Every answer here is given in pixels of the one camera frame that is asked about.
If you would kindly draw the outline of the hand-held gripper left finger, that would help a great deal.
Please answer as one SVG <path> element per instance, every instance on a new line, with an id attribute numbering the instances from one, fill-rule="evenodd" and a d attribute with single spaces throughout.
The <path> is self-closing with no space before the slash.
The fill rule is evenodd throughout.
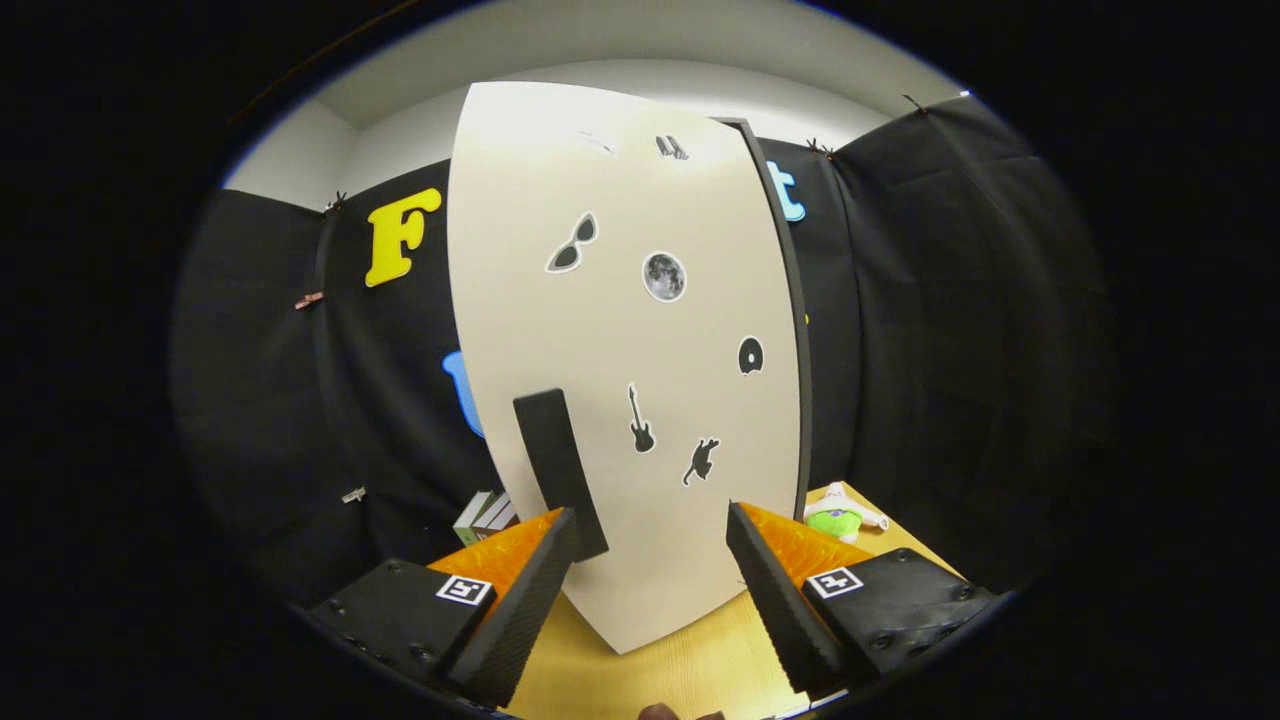
<path id="1" fill-rule="evenodd" d="M 577 515 L 556 509 L 428 565 L 388 559 L 305 619 L 398 685 L 502 708 L 577 553 Z"/>

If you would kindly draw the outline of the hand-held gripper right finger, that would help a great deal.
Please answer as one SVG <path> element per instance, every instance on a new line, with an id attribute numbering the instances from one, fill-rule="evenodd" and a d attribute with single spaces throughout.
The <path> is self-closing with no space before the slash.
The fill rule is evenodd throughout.
<path id="1" fill-rule="evenodd" d="M 742 502 L 726 543 L 794 691 L 873 694 L 995 619 L 1004 598 L 902 547 L 870 552 Z"/>

